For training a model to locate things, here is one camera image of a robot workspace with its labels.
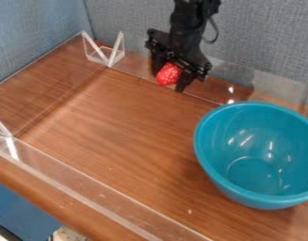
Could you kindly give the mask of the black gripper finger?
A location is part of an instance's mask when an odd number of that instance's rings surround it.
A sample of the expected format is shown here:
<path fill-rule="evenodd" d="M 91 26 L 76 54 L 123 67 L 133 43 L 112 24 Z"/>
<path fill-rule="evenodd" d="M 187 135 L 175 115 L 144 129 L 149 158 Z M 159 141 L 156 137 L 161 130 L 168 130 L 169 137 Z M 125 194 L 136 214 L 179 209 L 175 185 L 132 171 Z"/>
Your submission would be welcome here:
<path fill-rule="evenodd" d="M 191 70 L 183 69 L 180 77 L 177 79 L 175 90 L 177 92 L 183 92 L 187 86 L 193 81 L 193 79 L 195 79 L 195 72 L 192 72 Z"/>
<path fill-rule="evenodd" d="M 168 62 L 168 50 L 167 49 L 153 49 L 151 52 L 151 70 L 152 74 L 156 75 L 164 64 Z"/>

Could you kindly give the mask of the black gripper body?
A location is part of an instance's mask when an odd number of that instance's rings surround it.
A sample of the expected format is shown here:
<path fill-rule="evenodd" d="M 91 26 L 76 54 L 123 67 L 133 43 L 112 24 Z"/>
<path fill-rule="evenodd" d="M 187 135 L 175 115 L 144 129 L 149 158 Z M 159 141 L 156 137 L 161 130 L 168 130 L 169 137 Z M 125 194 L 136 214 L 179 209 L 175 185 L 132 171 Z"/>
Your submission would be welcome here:
<path fill-rule="evenodd" d="M 195 79 L 204 81 L 209 74 L 212 64 L 203 54 L 200 43 L 204 38 L 204 29 L 171 28 L 168 32 L 157 29 L 147 30 L 148 40 L 145 48 L 149 54 L 153 49 L 167 49 L 169 60 L 183 71 L 183 69 L 195 72 Z"/>

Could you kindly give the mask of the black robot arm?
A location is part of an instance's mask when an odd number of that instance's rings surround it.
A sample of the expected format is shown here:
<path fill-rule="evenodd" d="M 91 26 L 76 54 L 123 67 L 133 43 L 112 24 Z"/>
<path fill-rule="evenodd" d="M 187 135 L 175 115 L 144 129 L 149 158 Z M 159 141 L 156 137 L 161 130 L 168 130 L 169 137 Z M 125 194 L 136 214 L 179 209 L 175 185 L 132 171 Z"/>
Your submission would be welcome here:
<path fill-rule="evenodd" d="M 212 15 L 219 12 L 221 0 L 173 0 L 169 31 L 149 28 L 144 43 L 151 54 L 155 77 L 169 63 L 180 69 L 175 90 L 183 92 L 195 79 L 205 81 L 212 64 L 201 52 L 200 42 L 213 44 L 219 29 Z"/>

